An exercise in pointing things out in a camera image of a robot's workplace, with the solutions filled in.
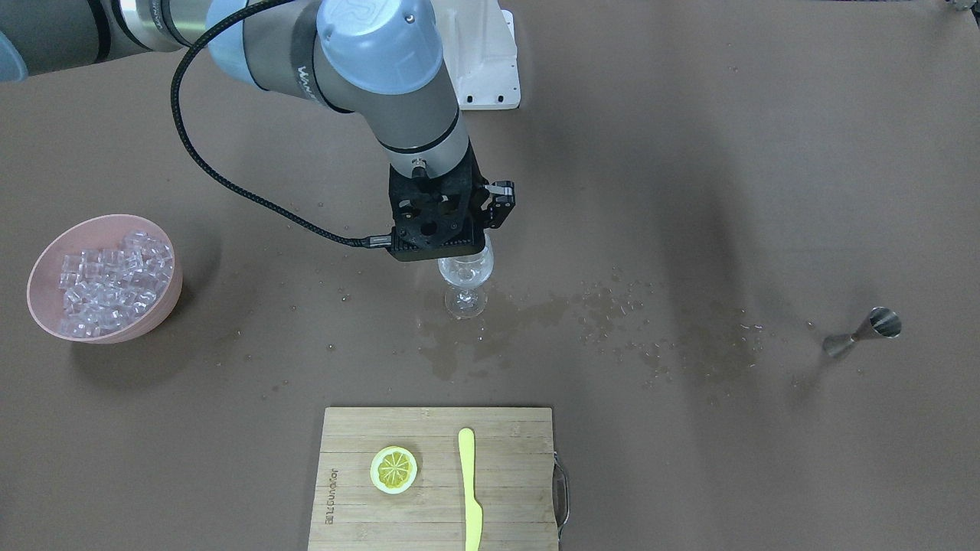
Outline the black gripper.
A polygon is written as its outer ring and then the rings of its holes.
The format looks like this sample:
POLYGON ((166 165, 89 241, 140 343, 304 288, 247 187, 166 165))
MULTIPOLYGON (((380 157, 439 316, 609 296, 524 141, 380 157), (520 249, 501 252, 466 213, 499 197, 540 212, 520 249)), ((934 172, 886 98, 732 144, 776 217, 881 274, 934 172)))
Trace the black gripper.
POLYGON ((472 146, 441 177, 389 168, 388 197, 394 234, 457 234, 467 223, 477 230, 498 229, 517 206, 515 183, 487 181, 472 146))

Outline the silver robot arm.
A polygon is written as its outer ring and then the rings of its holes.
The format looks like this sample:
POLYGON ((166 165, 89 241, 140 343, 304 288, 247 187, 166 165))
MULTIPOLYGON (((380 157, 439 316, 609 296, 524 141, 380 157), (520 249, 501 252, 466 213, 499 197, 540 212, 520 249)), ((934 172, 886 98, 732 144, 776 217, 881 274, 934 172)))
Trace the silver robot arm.
POLYGON ((465 89, 484 69, 517 80, 497 1, 4 1, 1 20, 5 83, 185 50, 175 99, 206 51, 241 83, 361 114, 390 162, 394 227, 349 246, 481 243, 514 209, 512 183, 480 174, 462 115, 518 104, 487 84, 465 89))

